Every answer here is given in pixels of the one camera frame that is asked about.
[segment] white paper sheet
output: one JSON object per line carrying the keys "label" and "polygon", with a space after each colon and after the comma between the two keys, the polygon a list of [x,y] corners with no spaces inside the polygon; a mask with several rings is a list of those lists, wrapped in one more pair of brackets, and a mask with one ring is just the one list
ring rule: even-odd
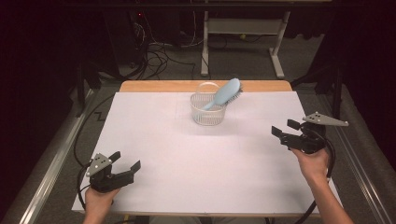
{"label": "white paper sheet", "polygon": [[[113,173],[141,160],[134,183],[113,212],[168,215],[295,215],[313,196],[296,157],[271,135],[287,119],[303,122],[295,92],[243,92],[224,121],[201,126],[191,118],[190,92],[119,92],[95,151],[120,151]],[[82,186],[87,185],[88,178]],[[76,199],[72,210],[82,211]]]}

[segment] human hand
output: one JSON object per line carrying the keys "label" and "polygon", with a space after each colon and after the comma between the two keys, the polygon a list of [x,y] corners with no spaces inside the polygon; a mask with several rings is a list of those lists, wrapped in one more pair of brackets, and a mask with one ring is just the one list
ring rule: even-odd
{"label": "human hand", "polygon": [[300,169],[309,186],[317,181],[327,181],[327,164],[329,155],[325,149],[313,154],[305,154],[298,149],[290,149],[296,155],[300,163]]}
{"label": "human hand", "polygon": [[84,224],[102,223],[110,210],[113,198],[120,191],[114,189],[108,193],[100,193],[92,188],[85,191],[85,219]]}

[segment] clear plastic basket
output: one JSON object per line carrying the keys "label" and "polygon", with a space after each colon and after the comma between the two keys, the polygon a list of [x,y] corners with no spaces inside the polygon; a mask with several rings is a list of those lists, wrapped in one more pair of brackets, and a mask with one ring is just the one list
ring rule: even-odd
{"label": "clear plastic basket", "polygon": [[219,86],[213,82],[204,82],[197,87],[196,92],[191,96],[192,119],[196,123],[205,126],[218,125],[224,119],[227,105],[213,105],[210,110],[201,109],[215,97],[214,92],[201,92],[201,89],[207,85],[215,86],[217,89],[219,88]]}

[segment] human arm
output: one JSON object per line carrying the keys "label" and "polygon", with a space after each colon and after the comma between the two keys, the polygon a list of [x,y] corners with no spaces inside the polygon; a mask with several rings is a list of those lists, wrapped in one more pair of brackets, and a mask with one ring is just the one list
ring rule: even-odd
{"label": "human arm", "polygon": [[120,189],[100,193],[92,188],[85,191],[85,219],[83,224],[101,224],[110,210],[114,196]]}
{"label": "human arm", "polygon": [[353,223],[347,212],[337,201],[327,182],[327,164],[329,155],[322,149],[313,154],[305,154],[291,149],[300,163],[303,176],[311,188],[318,210],[324,223]]}

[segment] blue brush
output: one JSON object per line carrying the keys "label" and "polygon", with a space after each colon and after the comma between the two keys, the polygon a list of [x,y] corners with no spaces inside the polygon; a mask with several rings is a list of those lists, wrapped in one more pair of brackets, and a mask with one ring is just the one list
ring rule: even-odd
{"label": "blue brush", "polygon": [[241,82],[238,78],[233,78],[216,92],[213,101],[202,107],[202,110],[209,110],[213,105],[227,105],[236,99],[241,92]]}

